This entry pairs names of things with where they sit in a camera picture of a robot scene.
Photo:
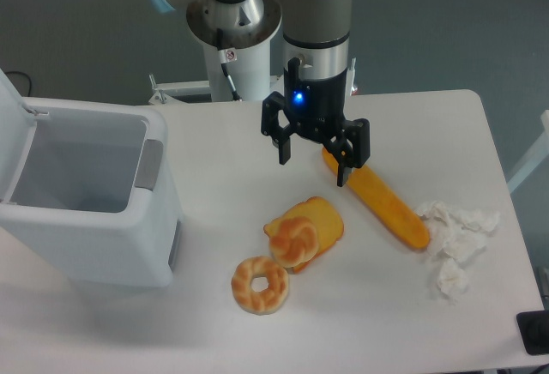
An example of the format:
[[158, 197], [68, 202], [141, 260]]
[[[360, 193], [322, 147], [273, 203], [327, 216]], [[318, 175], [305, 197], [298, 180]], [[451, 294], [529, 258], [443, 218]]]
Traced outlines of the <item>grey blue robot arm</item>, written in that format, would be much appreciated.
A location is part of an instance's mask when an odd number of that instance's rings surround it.
[[348, 43], [353, 0], [158, 0], [186, 14], [191, 32], [210, 46], [235, 100], [250, 78], [238, 79], [233, 66], [244, 50], [281, 33], [283, 89], [263, 88], [261, 132], [278, 149], [279, 162], [291, 155], [291, 137], [319, 143], [335, 159], [338, 184], [370, 155], [370, 125], [349, 120], [344, 104], [353, 85]]

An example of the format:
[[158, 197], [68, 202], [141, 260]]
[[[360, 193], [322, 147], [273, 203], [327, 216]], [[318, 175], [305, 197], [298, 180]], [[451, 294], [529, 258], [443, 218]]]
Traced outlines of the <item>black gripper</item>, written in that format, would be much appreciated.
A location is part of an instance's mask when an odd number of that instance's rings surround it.
[[[336, 183], [342, 187], [353, 169], [361, 168], [371, 156], [370, 121], [344, 118], [346, 71], [312, 80], [301, 78], [300, 69], [300, 59], [291, 58], [284, 74], [285, 97], [272, 92], [262, 102], [261, 132], [277, 147], [281, 165], [291, 158], [293, 133], [324, 145], [336, 161]], [[280, 125], [280, 111], [288, 119], [286, 127]]]

